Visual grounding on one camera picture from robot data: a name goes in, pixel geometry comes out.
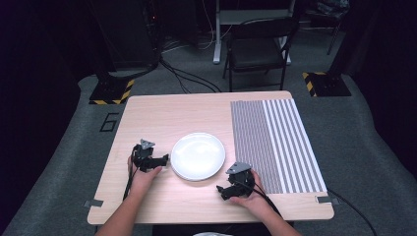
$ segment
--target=striped mat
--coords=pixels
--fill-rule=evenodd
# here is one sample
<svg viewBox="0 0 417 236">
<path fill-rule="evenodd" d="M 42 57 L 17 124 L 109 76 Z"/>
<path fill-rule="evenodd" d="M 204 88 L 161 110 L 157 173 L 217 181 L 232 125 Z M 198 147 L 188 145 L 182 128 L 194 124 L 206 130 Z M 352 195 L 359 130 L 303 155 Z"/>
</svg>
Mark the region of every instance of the striped mat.
<svg viewBox="0 0 417 236">
<path fill-rule="evenodd" d="M 327 191 L 294 99 L 232 101 L 231 110 L 236 160 L 268 194 Z"/>
</svg>

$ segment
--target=gray carpet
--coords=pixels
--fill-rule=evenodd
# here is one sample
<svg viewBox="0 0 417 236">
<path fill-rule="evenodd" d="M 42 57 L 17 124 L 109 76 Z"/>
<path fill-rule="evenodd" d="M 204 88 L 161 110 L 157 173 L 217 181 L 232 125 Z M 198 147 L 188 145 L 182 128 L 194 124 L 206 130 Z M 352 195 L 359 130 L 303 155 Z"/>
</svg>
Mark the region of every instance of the gray carpet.
<svg viewBox="0 0 417 236">
<path fill-rule="evenodd" d="M 352 96 L 310 97 L 307 91 L 302 73 L 326 71 L 341 39 L 342 34 L 331 55 L 326 56 L 328 34 L 299 31 L 290 51 L 292 63 L 284 89 L 296 101 L 327 186 L 359 208 L 378 235 L 417 235 L 416 180 L 376 133 L 369 107 L 355 83 L 343 76 Z M 185 46 L 162 55 L 173 67 L 210 80 L 226 91 L 227 81 L 221 78 L 224 50 L 220 65 L 212 64 L 212 52 L 213 45 L 206 50 Z M 270 72 L 268 77 L 278 75 Z M 117 121 L 117 128 L 125 107 L 88 105 L 96 82 L 93 76 L 80 81 L 82 95 L 72 122 L 3 235 L 93 234 L 94 227 L 87 223 L 89 209 L 83 204 L 94 196 L 115 136 L 115 131 L 99 131 L 108 113 L 118 113 L 110 116 Z M 184 83 L 192 92 L 210 92 L 197 84 Z M 136 79 L 131 95 L 169 93 L 183 91 L 175 77 L 159 66 Z M 334 206 L 334 211 L 331 220 L 296 222 L 295 228 L 304 235 L 372 235 L 366 222 L 347 203 Z M 150 225 L 136 225 L 135 235 L 150 234 Z"/>
</svg>

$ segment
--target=white plate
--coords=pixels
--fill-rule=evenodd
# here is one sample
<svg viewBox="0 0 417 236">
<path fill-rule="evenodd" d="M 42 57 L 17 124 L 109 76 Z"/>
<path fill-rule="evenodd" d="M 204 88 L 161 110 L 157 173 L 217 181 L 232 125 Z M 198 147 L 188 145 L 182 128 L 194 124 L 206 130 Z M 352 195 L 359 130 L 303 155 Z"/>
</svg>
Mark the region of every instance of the white plate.
<svg viewBox="0 0 417 236">
<path fill-rule="evenodd" d="M 181 178 L 190 181 L 205 180 L 221 168 L 226 156 L 221 141 L 213 135 L 194 133 L 175 144 L 171 166 Z"/>
</svg>

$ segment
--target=finger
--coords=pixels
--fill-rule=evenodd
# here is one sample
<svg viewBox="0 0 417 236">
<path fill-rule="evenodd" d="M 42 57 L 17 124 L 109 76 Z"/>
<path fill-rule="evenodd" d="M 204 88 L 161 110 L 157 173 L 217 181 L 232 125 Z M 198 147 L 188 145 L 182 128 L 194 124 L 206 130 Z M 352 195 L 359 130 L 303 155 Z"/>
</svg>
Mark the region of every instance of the finger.
<svg viewBox="0 0 417 236">
<path fill-rule="evenodd" d="M 261 177 L 259 176 L 258 172 L 255 171 L 254 169 L 251 169 L 251 172 L 254 176 L 255 183 L 258 185 L 258 186 L 255 186 L 255 188 L 258 188 L 259 190 L 263 190 L 264 186 L 262 185 Z"/>
<path fill-rule="evenodd" d="M 154 178 L 162 170 L 162 166 L 156 166 L 152 171 L 149 172 L 149 175 Z"/>
<path fill-rule="evenodd" d="M 132 156 L 131 155 L 129 155 L 127 162 L 128 162 L 128 171 L 131 171 L 131 170 L 134 171 L 133 170 L 134 166 L 133 166 L 133 161 L 132 161 Z"/>
</svg>

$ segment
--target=black wall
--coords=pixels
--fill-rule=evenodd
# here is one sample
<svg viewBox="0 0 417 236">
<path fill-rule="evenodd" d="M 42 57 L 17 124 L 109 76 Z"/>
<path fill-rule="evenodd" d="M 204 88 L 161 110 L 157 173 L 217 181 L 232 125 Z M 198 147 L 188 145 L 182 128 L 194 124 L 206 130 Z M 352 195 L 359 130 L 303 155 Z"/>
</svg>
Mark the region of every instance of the black wall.
<svg viewBox="0 0 417 236">
<path fill-rule="evenodd" d="M 197 45 L 200 27 L 196 14 L 196 0 L 157 0 L 157 2 L 164 33 Z M 204 12 L 199 15 L 199 18 L 204 18 L 204 21 L 207 21 Z"/>
<path fill-rule="evenodd" d="M 417 15 L 414 1 L 383 1 L 354 80 L 378 133 L 417 177 Z"/>
<path fill-rule="evenodd" d="M 45 23 L 58 15 L 49 4 L 9 1 L 0 8 L 0 233 L 67 129 L 78 80 L 92 74 L 60 19 Z"/>
</svg>

